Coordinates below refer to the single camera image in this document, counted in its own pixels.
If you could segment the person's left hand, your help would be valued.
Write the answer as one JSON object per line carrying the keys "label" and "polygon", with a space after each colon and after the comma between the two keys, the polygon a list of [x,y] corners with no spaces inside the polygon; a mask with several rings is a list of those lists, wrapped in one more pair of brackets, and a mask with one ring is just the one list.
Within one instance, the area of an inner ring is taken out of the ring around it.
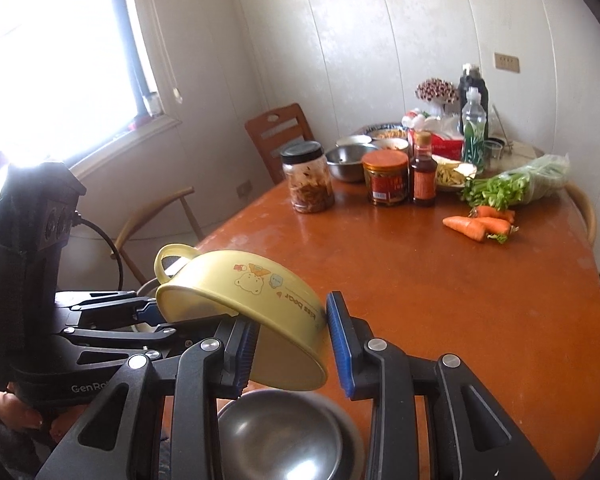
{"label": "person's left hand", "polygon": [[[68,434],[86,409],[86,404],[72,406],[50,423],[48,432],[55,443],[59,443]],[[27,429],[41,430],[43,427],[43,416],[8,391],[0,391],[0,419],[7,428],[19,432]]]}

